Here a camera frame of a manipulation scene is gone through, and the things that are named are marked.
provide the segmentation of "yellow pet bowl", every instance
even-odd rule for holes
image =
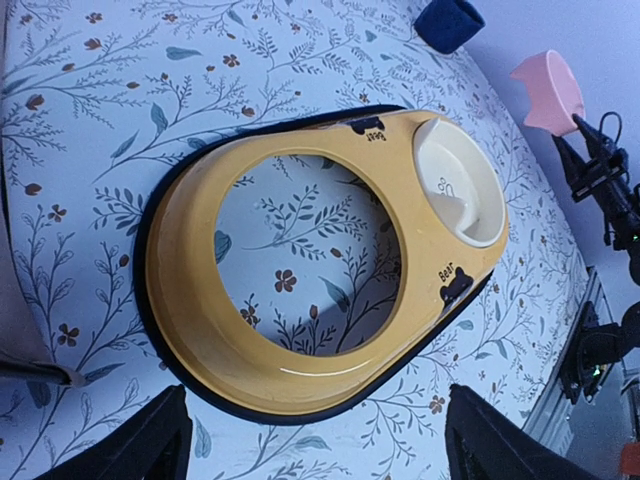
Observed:
[[[153,193],[134,255],[141,316],[169,368],[223,410],[300,424],[351,408],[475,298],[502,255],[505,200],[476,143],[433,112],[375,108],[219,142],[174,167]],[[398,237],[402,273],[390,316],[363,344],[333,356],[292,352],[257,333],[216,264],[227,193],[265,158],[292,154],[351,170],[378,196]]]

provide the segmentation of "pink plastic scoop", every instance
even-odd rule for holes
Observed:
[[[585,118],[582,93],[558,52],[547,50],[527,58],[511,72],[511,78],[524,82],[531,100],[526,126],[543,128],[557,137],[578,129],[571,116]]]

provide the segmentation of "white fabric with leaf print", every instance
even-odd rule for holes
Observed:
[[[491,283],[338,418],[270,427],[188,394],[189,476],[448,478],[452,382],[525,421],[577,310],[584,265],[504,105],[464,50],[443,56],[416,37],[416,3],[426,2],[9,1],[2,146],[14,258],[56,360],[90,384],[0,386],[0,477],[67,460],[177,383],[144,334],[129,270],[142,208],[172,165],[245,129],[378,103],[446,114],[494,162],[511,226]],[[238,180],[215,235],[244,321],[286,348],[351,348],[395,300],[388,218],[331,162],[267,159]]]

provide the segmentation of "navy blue object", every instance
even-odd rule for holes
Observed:
[[[484,27],[465,0],[433,0],[413,24],[420,38],[440,53],[453,53]]]

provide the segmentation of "black rubber base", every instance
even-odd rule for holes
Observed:
[[[366,117],[369,115],[379,115],[382,113],[393,112],[397,110],[403,110],[403,107],[396,105],[374,105],[371,107],[356,108],[352,110],[344,110],[340,112],[326,113],[322,115],[316,115],[300,120],[292,120],[288,122],[282,122],[275,125],[259,128],[256,130],[246,131],[231,138],[226,138],[201,148],[200,150],[188,155],[180,163],[175,165],[167,174],[160,180],[160,183],[151,193],[149,200],[145,206],[140,225],[138,227],[138,234],[135,240],[134,252],[133,252],[133,284],[136,302],[138,304],[138,310],[140,312],[140,318],[144,327],[149,335],[151,343],[158,352],[158,355],[162,361],[169,367],[171,372],[180,379],[184,385],[196,393],[200,398],[218,407],[219,409],[243,418],[252,422],[273,424],[273,425],[302,425],[307,423],[319,422],[327,418],[331,418],[342,412],[345,412],[355,406],[380,388],[387,380],[393,377],[396,373],[402,370],[418,353],[422,351],[437,335],[439,335],[444,328],[449,325],[462,311],[478,296],[478,294],[485,287],[491,272],[486,278],[480,282],[480,284],[462,301],[460,302],[448,315],[442,320],[428,335],[426,335],[420,342],[403,355],[396,363],[394,363],[387,371],[378,376],[374,381],[368,384],[362,391],[358,392],[353,397],[350,397],[340,405],[327,408],[314,413],[304,415],[273,415],[256,410],[251,410],[240,405],[237,405],[229,399],[222,397],[213,391],[211,391],[206,385],[200,383],[191,373],[185,368],[180,361],[175,357],[169,346],[167,345],[164,337],[160,333],[160,329],[156,323],[153,315],[153,310],[149,301],[147,285],[145,280],[146,270],[146,252],[147,242],[149,238],[149,231],[153,222],[154,215],[160,202],[162,201],[165,193],[171,187],[173,182],[193,163],[197,162],[204,155],[208,154],[212,150],[229,143],[234,140],[246,138],[255,135],[266,135],[272,133],[283,133],[291,130],[311,128],[318,125],[338,123],[345,120],[350,120],[357,117]]]

